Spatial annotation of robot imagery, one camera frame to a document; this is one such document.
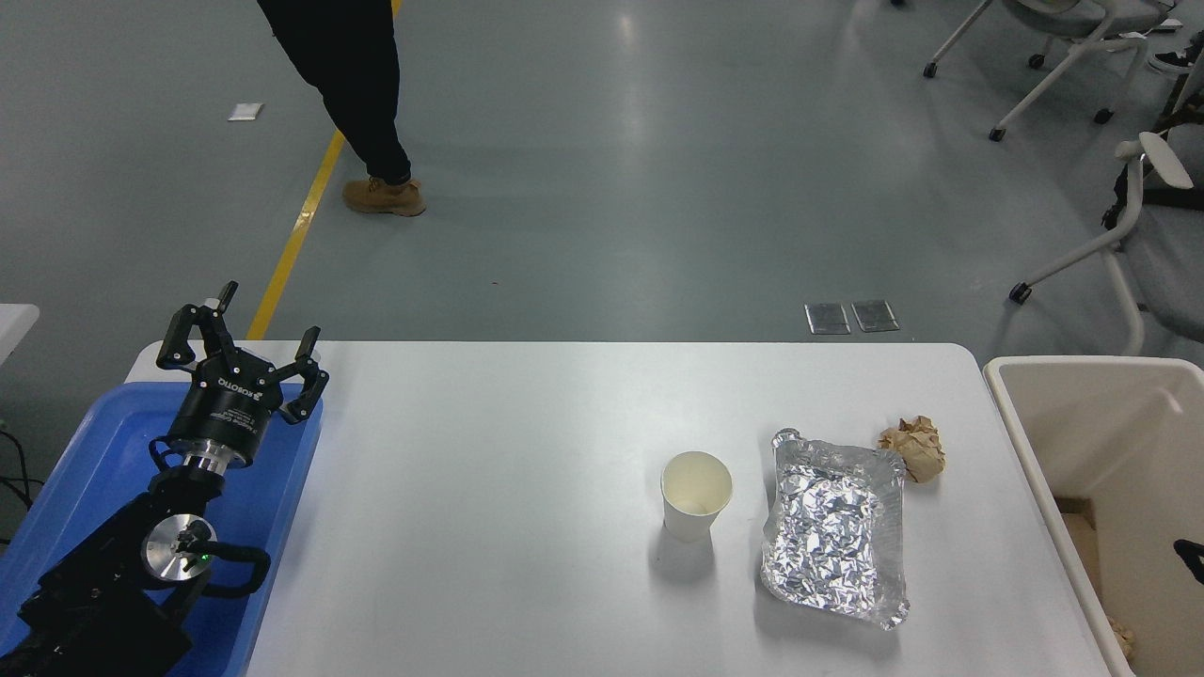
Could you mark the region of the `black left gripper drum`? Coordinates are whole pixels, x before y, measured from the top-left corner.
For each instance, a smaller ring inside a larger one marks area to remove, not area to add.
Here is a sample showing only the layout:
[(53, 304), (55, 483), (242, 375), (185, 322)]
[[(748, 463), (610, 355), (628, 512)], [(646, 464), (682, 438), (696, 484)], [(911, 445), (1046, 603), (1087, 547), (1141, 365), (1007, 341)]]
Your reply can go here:
[(181, 411), (169, 426), (169, 453), (250, 466), (268, 420), (282, 404), (281, 385), (266, 383), (271, 372), (275, 364), (247, 351), (235, 351), (232, 364), (222, 353), (199, 361)]

